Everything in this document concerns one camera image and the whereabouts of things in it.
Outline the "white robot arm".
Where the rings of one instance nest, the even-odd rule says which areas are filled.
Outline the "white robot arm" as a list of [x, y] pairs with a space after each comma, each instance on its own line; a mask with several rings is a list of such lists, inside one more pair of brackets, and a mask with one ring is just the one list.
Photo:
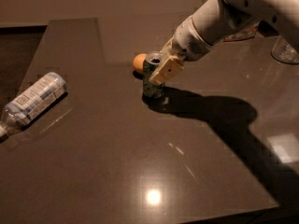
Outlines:
[[299, 0], [207, 0], [162, 48], [164, 59], [149, 81], [162, 84], [198, 61], [227, 35], [253, 22], [270, 24], [294, 49], [299, 48]]

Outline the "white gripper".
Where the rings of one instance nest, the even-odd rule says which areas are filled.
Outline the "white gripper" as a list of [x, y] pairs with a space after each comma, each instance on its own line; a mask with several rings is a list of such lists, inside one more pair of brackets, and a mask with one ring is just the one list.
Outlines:
[[161, 53], [167, 55], [162, 63], [154, 70], [149, 81], [155, 85], [161, 85], [167, 80], [177, 76], [184, 69], [184, 61], [194, 62], [200, 60], [212, 49], [196, 30], [193, 17], [189, 16], [174, 32], [161, 49]]

